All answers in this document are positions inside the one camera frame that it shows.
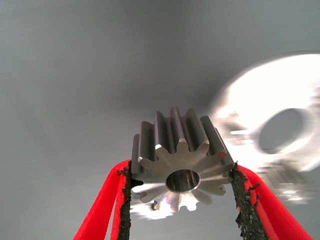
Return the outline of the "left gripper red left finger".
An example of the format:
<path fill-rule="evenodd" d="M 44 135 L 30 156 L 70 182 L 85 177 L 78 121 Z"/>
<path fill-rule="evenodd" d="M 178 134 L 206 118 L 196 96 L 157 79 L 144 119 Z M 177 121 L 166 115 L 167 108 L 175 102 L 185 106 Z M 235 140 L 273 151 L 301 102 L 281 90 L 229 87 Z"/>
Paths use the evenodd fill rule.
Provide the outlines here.
<path fill-rule="evenodd" d="M 131 161 L 115 165 L 105 179 L 94 203 L 73 237 L 75 240 L 103 240 L 111 214 L 111 240 L 130 238 Z"/>

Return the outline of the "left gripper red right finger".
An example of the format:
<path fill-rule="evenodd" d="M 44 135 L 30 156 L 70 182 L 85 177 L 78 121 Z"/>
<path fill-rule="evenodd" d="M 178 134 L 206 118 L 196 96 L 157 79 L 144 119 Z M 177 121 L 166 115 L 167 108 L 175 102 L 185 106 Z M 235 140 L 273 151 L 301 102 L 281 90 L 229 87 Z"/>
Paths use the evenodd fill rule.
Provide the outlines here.
<path fill-rule="evenodd" d="M 231 174 L 235 221 L 244 240 L 312 239 L 257 174 L 238 164 Z"/>

